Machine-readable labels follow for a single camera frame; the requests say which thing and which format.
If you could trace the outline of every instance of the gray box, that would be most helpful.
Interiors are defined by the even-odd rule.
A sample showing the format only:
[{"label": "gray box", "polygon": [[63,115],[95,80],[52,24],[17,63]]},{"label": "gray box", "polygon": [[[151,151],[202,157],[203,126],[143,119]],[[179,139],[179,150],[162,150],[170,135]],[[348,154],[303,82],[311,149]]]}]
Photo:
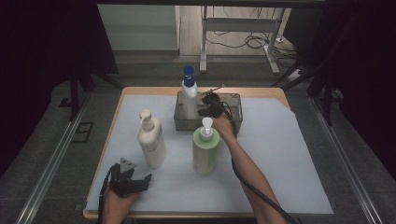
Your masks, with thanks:
[{"label": "gray box", "polygon": [[[225,102],[230,107],[231,112],[233,113],[233,119],[236,125],[236,132],[239,133],[239,129],[241,128],[243,116],[242,116],[242,106],[241,106],[241,96],[239,93],[217,93],[220,97],[221,102]],[[206,105],[202,102],[202,98],[205,97],[205,94],[202,92],[197,93],[197,108],[205,109]],[[200,117],[199,119],[186,119],[186,115],[183,109],[183,95],[182,92],[179,91],[177,93],[177,101],[175,108],[175,126],[177,131],[195,131],[196,129],[202,127],[202,119],[204,117]]]}]

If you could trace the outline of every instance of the bottle cap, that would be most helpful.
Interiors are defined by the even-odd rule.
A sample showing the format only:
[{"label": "bottle cap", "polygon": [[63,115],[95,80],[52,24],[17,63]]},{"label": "bottle cap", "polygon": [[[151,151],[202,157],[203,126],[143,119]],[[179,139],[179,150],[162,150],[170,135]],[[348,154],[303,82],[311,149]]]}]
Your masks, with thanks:
[{"label": "bottle cap", "polygon": [[192,87],[195,84],[194,76],[192,73],[194,72],[194,68],[191,66],[184,67],[184,85],[186,87]]},{"label": "bottle cap", "polygon": [[213,130],[212,130],[212,124],[213,124],[213,119],[212,118],[203,118],[202,123],[204,127],[201,128],[201,138],[203,140],[210,140],[212,139],[213,135]]},{"label": "bottle cap", "polygon": [[140,112],[140,124],[146,131],[154,128],[154,122],[151,120],[151,112],[149,110],[143,109]]}]

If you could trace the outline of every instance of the human arm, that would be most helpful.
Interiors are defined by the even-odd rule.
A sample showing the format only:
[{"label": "human arm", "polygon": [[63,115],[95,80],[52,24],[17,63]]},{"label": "human arm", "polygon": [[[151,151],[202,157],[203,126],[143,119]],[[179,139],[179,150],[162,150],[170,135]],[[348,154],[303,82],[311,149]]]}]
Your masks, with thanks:
[{"label": "human arm", "polygon": [[113,190],[107,188],[105,191],[103,224],[120,224],[128,215],[138,196],[139,194],[135,193],[126,198],[120,198]]},{"label": "human arm", "polygon": [[[228,118],[222,114],[219,118],[213,119],[213,127],[219,132],[221,138],[228,146],[233,158],[233,163],[240,175],[244,177],[250,185],[258,189],[274,203],[279,204],[267,178],[233,135],[233,127]],[[242,188],[247,195],[247,199],[258,223],[287,223],[285,218],[253,191],[243,184]]]}]

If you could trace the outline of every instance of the floor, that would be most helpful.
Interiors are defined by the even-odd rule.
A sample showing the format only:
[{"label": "floor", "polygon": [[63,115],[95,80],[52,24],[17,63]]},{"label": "floor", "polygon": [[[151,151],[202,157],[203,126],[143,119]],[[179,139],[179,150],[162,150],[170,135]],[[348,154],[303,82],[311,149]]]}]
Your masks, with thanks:
[{"label": "floor", "polygon": [[[187,10],[194,8],[185,9],[186,11],[181,11],[182,16]],[[220,15],[224,13],[223,11],[229,15],[233,13],[227,7],[224,9],[220,7],[215,15]],[[249,16],[251,12],[252,8],[249,8],[244,15]],[[262,9],[263,16],[272,16],[272,12],[271,8]],[[197,12],[197,9],[194,9],[193,13],[199,16],[199,10]],[[185,20],[182,19],[181,30],[186,28],[183,27],[183,21]],[[226,43],[237,44],[237,41],[244,39],[242,35]],[[180,56],[161,54],[136,56],[131,55],[130,52],[115,52],[120,74],[110,76],[125,86],[179,86],[181,71],[186,64],[196,69],[199,67],[197,52],[199,45],[198,51],[196,47],[189,49],[181,45]],[[208,45],[208,52],[211,56],[208,57],[207,74],[196,74],[200,86],[225,84],[230,87],[268,87],[278,79],[271,73],[262,50],[247,48],[241,53],[242,51],[238,49],[219,46],[211,49]],[[287,69],[292,59],[283,63],[285,67],[279,67],[281,72]],[[71,142],[73,139],[79,139],[79,136],[74,132],[67,132],[73,128],[73,123],[69,122],[70,108],[59,107],[59,103],[63,98],[69,97],[70,90],[67,82],[61,84],[53,90],[51,104],[20,155],[0,179],[0,223],[15,223],[18,217],[26,217],[20,216],[26,204],[35,206],[26,210],[32,211],[32,214],[25,223],[96,222],[85,218],[82,210],[121,90],[97,76],[92,78],[96,85],[95,90],[93,92],[80,90],[80,102],[84,110],[81,110],[79,121],[93,122],[88,142],[85,144]],[[320,97],[317,99],[308,97],[305,91],[308,85],[309,80],[287,91],[286,95],[335,214],[329,217],[304,215],[294,217],[301,223],[396,223],[395,181],[347,122],[337,103],[332,105],[333,126],[330,129],[326,127],[318,112]],[[336,134],[335,143],[329,137],[332,132]],[[352,164],[352,171],[358,177],[363,189],[353,186],[356,180],[350,179],[351,175],[347,174],[346,167],[340,161],[340,156],[337,154],[339,151],[335,149],[337,142]],[[51,156],[62,148],[64,152],[58,154],[59,163],[50,170],[53,174],[52,178],[38,183],[41,174],[47,171],[46,167]],[[35,187],[37,192],[43,191],[37,197],[31,195],[35,193],[33,191]],[[367,193],[369,198],[365,198],[364,195],[361,197],[360,194],[364,193]],[[361,198],[370,201],[362,203]],[[381,221],[368,221],[363,208],[365,204],[371,203],[381,217]],[[138,219],[134,220],[134,223],[255,223],[255,221],[254,219]]]}]

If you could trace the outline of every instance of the gray floor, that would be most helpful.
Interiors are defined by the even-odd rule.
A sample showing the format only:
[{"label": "gray floor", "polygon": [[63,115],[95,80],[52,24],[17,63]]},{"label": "gray floor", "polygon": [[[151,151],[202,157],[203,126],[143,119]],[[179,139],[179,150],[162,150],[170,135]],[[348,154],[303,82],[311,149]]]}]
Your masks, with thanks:
[{"label": "gray floor", "polygon": [[[196,56],[168,54],[131,55],[115,52],[119,75],[110,75],[125,86],[180,86],[186,64],[199,68]],[[92,76],[94,92],[89,97],[81,122],[94,122],[86,144],[71,143],[55,171],[33,223],[95,223],[82,215],[96,166],[104,148],[121,90]],[[266,58],[209,56],[205,75],[196,74],[199,86],[268,87],[278,77],[272,75]],[[350,185],[331,141],[319,122],[318,114],[306,95],[309,80],[286,92],[291,110],[296,114],[305,142],[329,197],[333,216],[296,216],[301,223],[369,223],[356,193]],[[25,205],[37,179],[69,125],[70,108],[59,107],[69,98],[68,83],[53,90],[51,104],[18,158],[0,179],[0,223],[14,223]],[[333,129],[373,200],[383,223],[396,223],[396,183],[373,151],[345,119],[338,104],[332,105]],[[137,220],[137,223],[254,223],[252,219]]]}]

